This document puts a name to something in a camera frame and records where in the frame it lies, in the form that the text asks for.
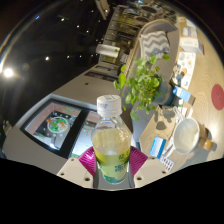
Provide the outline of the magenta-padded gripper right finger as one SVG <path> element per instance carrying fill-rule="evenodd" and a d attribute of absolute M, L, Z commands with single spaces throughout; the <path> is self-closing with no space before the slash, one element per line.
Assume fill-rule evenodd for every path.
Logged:
<path fill-rule="evenodd" d="M 141 188 L 168 175 L 159 159 L 150 158 L 135 147 L 131 147 L 129 170 L 134 188 Z"/>

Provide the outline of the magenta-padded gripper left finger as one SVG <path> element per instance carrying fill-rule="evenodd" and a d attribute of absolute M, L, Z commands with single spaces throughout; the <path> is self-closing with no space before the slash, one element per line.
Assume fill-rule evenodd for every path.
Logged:
<path fill-rule="evenodd" d="M 78 158 L 69 158 L 57 175 L 84 188 L 93 188 L 97 172 L 97 161 L 92 147 Z"/>

